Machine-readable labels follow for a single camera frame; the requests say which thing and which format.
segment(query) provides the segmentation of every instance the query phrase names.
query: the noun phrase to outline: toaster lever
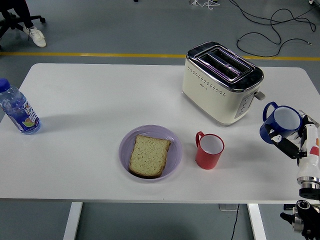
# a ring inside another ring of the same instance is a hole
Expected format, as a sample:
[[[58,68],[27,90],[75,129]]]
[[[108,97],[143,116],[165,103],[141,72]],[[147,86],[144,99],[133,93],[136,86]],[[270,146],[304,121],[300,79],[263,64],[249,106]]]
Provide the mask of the toaster lever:
[[[260,101],[266,98],[266,95],[264,95],[262,92],[258,91],[255,95],[254,95],[257,99],[259,99]]]

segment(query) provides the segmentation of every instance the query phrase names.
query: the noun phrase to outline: gray floor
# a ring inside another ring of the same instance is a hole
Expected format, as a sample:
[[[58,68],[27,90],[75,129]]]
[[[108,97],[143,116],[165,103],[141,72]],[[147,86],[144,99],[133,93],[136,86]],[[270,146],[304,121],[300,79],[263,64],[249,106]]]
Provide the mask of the gray floor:
[[[219,0],[221,5],[214,10],[189,6],[188,0],[27,2],[32,15],[41,14],[46,18],[45,24],[36,20],[34,24],[45,35],[47,47],[35,46],[18,30],[10,30],[2,37],[0,77],[8,78],[17,87],[36,63],[184,65],[185,62],[183,57],[93,57],[67,56],[64,53],[184,55],[198,44],[215,41],[240,56],[248,56],[236,46],[237,39],[242,35],[260,32],[278,41],[270,26],[249,22],[228,0]],[[295,17],[312,8],[308,0],[237,2],[245,11],[264,18],[270,18],[282,8],[290,9]],[[274,19],[285,21],[290,17],[289,13],[280,12]],[[319,27],[320,8],[303,17]],[[251,62],[262,67],[303,68],[320,92],[319,29],[312,32],[307,23],[296,21],[274,28],[279,31],[283,42],[301,38],[312,45],[291,41],[283,46],[278,55],[285,57],[285,60],[268,58],[253,59]],[[279,49],[279,46],[271,45],[256,35],[243,38],[241,46],[245,51],[263,56],[276,54]],[[57,54],[32,56],[32,53]],[[297,89],[286,94],[299,97],[308,93]],[[267,239],[302,239],[280,219],[282,207],[260,205]],[[61,240],[69,209],[70,203],[67,202],[1,201],[0,240]],[[235,212],[221,212],[216,204],[85,203],[77,239],[230,239],[235,217]],[[245,205],[240,208],[234,239],[253,239]]]

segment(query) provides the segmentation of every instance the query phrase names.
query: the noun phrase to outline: yellow floor line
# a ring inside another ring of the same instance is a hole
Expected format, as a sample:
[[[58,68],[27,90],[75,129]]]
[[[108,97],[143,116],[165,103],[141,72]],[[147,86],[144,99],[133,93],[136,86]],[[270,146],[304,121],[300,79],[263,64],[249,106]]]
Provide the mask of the yellow floor line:
[[[0,52],[0,56],[119,57],[119,58],[185,58],[184,54],[90,53],[90,52]]]
[[[184,59],[185,54],[148,54],[148,53],[92,53],[92,52],[5,52],[0,56],[54,56],[54,57],[118,57],[118,58],[176,58]],[[282,61],[320,61],[320,57],[294,56],[242,56],[248,60],[282,60]]]

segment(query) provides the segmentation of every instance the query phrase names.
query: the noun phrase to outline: office chair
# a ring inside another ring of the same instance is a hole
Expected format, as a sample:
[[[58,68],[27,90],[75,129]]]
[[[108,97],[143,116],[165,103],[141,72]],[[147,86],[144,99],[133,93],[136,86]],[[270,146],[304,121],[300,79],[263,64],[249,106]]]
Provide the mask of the office chair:
[[[0,39],[2,36],[6,33],[6,31],[11,28],[13,29],[19,29],[20,31],[24,31],[24,27],[20,25],[20,23],[23,23],[23,20],[20,17],[17,17],[16,15],[12,14],[11,12],[8,12],[9,9],[2,9],[0,7],[0,12],[2,13],[4,20],[0,21]],[[46,22],[46,19],[40,15],[37,16],[31,16],[31,20],[40,19],[40,22],[44,24]]]

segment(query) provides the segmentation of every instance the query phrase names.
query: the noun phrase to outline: black pants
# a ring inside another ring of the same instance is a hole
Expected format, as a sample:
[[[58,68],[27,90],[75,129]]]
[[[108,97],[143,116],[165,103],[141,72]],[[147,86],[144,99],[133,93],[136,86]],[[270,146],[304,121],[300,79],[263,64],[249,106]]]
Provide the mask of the black pants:
[[[34,24],[30,20],[30,12],[25,0],[0,0],[0,10],[13,9],[15,13],[23,20],[26,28],[31,28]],[[7,18],[6,12],[2,12],[4,18]]]

